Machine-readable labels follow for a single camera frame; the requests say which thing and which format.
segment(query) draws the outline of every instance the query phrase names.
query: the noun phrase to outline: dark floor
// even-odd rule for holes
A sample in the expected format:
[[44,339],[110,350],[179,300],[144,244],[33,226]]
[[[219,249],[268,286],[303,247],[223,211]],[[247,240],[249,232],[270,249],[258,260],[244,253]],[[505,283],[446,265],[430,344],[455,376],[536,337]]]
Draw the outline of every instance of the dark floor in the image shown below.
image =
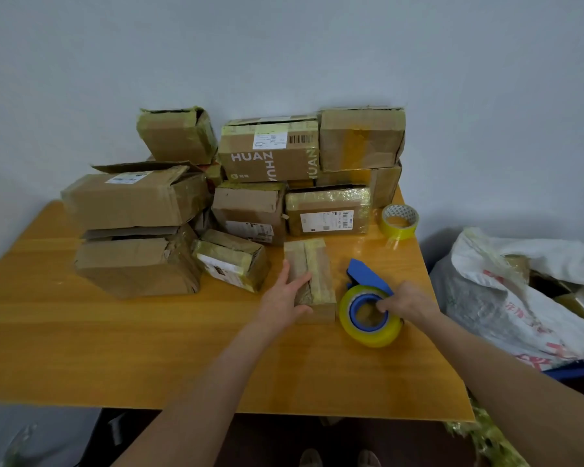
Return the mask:
[[236,415],[216,467],[296,467],[308,447],[325,467],[356,467],[361,449],[372,450],[383,467],[475,463],[471,441],[453,438],[438,422],[345,418],[323,426],[314,416]]

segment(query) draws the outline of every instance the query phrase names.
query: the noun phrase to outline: wooden table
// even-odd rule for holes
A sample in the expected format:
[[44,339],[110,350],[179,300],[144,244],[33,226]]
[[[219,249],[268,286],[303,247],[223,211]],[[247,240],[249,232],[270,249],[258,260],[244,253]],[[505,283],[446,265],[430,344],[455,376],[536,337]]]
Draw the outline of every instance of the wooden table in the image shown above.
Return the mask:
[[[402,203],[398,189],[395,203]],[[351,257],[390,286],[432,287],[416,240],[396,250],[367,235],[325,236],[338,298]],[[0,259],[0,401],[163,408],[253,314],[259,295],[202,277],[200,293],[118,301],[72,272],[77,232],[49,203]],[[283,249],[270,247],[273,268]],[[263,355],[240,412],[472,420],[465,386],[412,324],[369,349],[339,323],[298,325]]]

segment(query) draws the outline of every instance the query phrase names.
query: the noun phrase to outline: tape roll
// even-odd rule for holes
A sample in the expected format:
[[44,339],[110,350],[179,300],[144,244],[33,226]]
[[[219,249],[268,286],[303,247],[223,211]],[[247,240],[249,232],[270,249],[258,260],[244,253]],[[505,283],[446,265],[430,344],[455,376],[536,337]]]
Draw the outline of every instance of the tape roll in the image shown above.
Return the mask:
[[350,337],[368,347],[385,347],[398,337],[403,321],[389,313],[385,313],[382,321],[371,327],[357,319],[357,312],[364,303],[388,296],[378,288],[364,285],[356,285],[344,294],[339,302],[339,321]]
[[[406,219],[409,226],[396,226],[387,221],[388,218],[395,216]],[[381,213],[379,229],[388,239],[409,239],[415,235],[418,222],[420,222],[420,215],[415,211],[415,208],[409,205],[388,205],[383,208]]]

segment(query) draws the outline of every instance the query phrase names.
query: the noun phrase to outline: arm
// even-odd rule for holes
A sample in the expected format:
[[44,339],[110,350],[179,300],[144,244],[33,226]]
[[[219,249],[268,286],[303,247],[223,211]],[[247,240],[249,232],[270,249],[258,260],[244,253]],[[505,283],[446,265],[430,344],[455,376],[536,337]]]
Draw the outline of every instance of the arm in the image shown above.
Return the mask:
[[307,273],[286,283],[289,263],[274,286],[265,292],[257,316],[234,338],[192,390],[172,401],[113,467],[209,467],[214,465],[229,423],[264,350],[303,313],[294,306],[296,291],[308,282]]
[[532,467],[584,466],[584,396],[470,334],[410,282],[377,303],[437,346]]

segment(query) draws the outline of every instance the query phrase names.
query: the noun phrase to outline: white shoe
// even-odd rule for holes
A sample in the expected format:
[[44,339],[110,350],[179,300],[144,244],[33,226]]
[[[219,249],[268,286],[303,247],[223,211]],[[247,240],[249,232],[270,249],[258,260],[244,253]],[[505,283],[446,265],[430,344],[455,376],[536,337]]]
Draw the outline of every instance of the white shoe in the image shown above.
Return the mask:
[[381,467],[381,463],[374,452],[364,449],[357,457],[357,467]]
[[298,461],[298,467],[322,467],[322,459],[315,449],[305,449]]

